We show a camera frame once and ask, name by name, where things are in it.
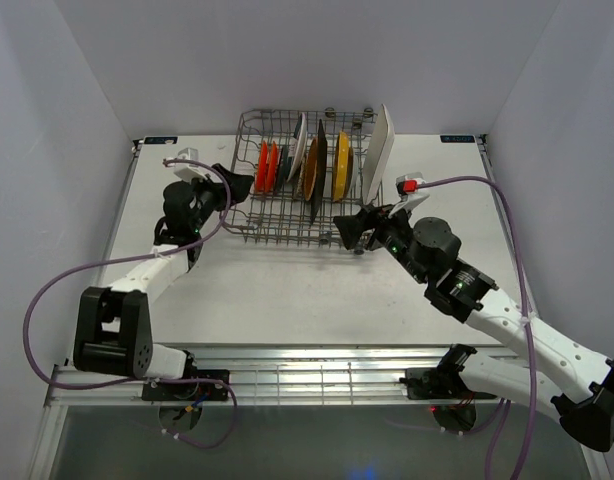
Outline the orange round plate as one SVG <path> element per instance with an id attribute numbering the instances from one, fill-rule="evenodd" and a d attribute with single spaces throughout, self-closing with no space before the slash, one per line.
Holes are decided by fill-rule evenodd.
<path id="1" fill-rule="evenodd" d="M 265 192 L 271 193 L 275 184 L 276 171 L 278 166 L 279 148 L 276 142 L 272 143 L 269 151 L 267 171 L 265 177 Z"/>
<path id="2" fill-rule="evenodd" d="M 263 193 L 265 191 L 268 156 L 269 156 L 269 147 L 268 147 L 267 142 L 263 140 L 261 144 L 260 152 L 259 152 L 258 166 L 257 166 L 255 182 L 254 182 L 254 189 L 256 193 Z"/>

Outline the yellow polka dot plate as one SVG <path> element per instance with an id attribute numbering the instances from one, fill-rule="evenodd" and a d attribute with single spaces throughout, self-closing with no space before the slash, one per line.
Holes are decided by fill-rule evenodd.
<path id="1" fill-rule="evenodd" d="M 353 176 L 353 148 L 349 135 L 340 131 L 336 141 L 332 169 L 332 200 L 342 201 L 351 188 Z"/>

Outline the dark teal round plate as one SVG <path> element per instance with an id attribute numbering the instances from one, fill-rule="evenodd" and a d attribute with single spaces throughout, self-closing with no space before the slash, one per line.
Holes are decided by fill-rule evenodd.
<path id="1" fill-rule="evenodd" d="M 275 192 L 280 191 L 283 188 L 283 185 L 287 181 L 288 173 L 291 169 L 291 163 L 292 163 L 289 153 L 290 153 L 290 148 L 287 145 L 284 145 L 280 151 L 277 175 L 276 175 L 276 180 L 275 180 L 275 188 L 274 188 Z"/>

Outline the speckled beige oval plate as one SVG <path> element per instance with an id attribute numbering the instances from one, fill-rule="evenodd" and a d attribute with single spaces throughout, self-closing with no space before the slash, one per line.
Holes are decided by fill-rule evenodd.
<path id="1" fill-rule="evenodd" d="M 292 198 L 294 200 L 300 200 L 303 197 L 304 192 L 304 171 L 301 170 L 293 185 Z"/>

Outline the white plate striped rim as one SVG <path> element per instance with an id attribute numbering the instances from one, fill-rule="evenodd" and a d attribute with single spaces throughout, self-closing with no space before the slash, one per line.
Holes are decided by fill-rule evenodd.
<path id="1" fill-rule="evenodd" d="M 300 113 L 291 140 L 288 145 L 288 167 L 286 175 L 287 182 L 289 182 L 293 178 L 299 168 L 299 164 L 302 159 L 306 144 L 306 134 L 307 116 L 305 113 Z"/>

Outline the woven bamboo round plate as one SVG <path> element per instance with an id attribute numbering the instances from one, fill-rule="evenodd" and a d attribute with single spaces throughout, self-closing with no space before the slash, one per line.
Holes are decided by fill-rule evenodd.
<path id="1" fill-rule="evenodd" d="M 318 163 L 318 138 L 314 137 L 311 141 L 307 159 L 304 163 L 303 175 L 303 197 L 309 201 L 313 195 L 316 182 L 316 171 Z"/>

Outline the white rectangular plate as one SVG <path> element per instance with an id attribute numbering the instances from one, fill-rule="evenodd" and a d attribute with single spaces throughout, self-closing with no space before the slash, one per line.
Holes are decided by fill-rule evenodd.
<path id="1" fill-rule="evenodd" d="M 365 205 L 370 204 L 378 194 L 394 140 L 394 125 L 387 107 L 382 104 L 362 165 L 361 198 Z"/>

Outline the green square glazed plate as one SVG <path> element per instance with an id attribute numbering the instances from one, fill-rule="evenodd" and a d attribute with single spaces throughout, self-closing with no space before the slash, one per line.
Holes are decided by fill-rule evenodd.
<path id="1" fill-rule="evenodd" d="M 318 135 L 317 135 L 317 163 L 316 163 L 316 177 L 315 185 L 313 188 L 312 196 L 310 199 L 310 223 L 314 224 L 317 214 L 321 208 L 324 196 L 324 186 L 327 168 L 327 150 L 328 142 L 326 140 L 325 129 L 322 121 L 319 121 Z"/>

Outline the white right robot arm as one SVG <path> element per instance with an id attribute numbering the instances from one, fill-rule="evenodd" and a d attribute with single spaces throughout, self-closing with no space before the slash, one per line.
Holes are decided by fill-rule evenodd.
<path id="1" fill-rule="evenodd" d="M 522 369 L 472 347 L 445 355 L 438 366 L 441 390 L 468 390 L 534 406 L 558 421 L 580 444 L 602 453 L 614 444 L 614 358 L 592 351 L 538 317 L 529 318 L 496 282 L 459 256 L 461 240 L 449 224 L 424 217 L 415 224 L 393 206 L 369 207 L 333 219 L 346 249 L 364 233 L 370 250 L 384 248 L 418 283 L 441 313 L 479 330 L 525 359 Z"/>

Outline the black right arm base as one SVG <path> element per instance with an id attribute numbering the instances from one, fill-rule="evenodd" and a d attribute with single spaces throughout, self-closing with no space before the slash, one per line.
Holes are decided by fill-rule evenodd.
<path id="1" fill-rule="evenodd" d="M 469 390 L 457 374 L 439 372 L 437 368 L 408 368 L 399 378 L 410 400 L 491 400 L 495 396 Z"/>

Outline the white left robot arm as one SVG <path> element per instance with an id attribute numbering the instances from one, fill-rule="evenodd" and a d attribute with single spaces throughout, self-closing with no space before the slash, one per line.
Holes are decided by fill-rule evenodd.
<path id="1" fill-rule="evenodd" d="M 150 257 L 105 287 L 89 287 L 81 295 L 73 348 L 76 369 L 128 377 L 164 379 L 177 399 L 192 397 L 199 376 L 183 350 L 156 344 L 150 310 L 179 277 L 187 274 L 202 251 L 201 229 L 215 213 L 244 202 L 254 177 L 211 169 L 217 181 L 180 160 L 178 180 L 163 190 L 163 216 L 154 227 Z"/>

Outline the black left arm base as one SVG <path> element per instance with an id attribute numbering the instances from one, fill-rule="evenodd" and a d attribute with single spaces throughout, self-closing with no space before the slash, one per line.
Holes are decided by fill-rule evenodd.
<path id="1" fill-rule="evenodd" d="M 193 378 L 219 380 L 230 383 L 230 371 L 227 369 L 192 369 Z M 141 399 L 150 402 L 189 402 L 200 398 L 208 401 L 226 401 L 228 393 L 222 386 L 214 383 L 149 383 L 142 389 Z"/>

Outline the black label back left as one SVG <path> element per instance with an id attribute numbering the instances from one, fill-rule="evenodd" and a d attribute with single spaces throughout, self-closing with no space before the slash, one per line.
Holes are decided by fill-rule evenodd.
<path id="1" fill-rule="evenodd" d="M 178 143 L 177 136 L 147 136 L 141 140 L 143 145 L 175 145 Z"/>

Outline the black xdof label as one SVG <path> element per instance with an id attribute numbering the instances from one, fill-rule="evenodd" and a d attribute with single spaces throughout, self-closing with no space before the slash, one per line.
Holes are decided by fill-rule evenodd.
<path id="1" fill-rule="evenodd" d="M 476 139 L 473 135 L 441 134 L 440 141 L 446 144 L 470 144 L 475 143 Z"/>

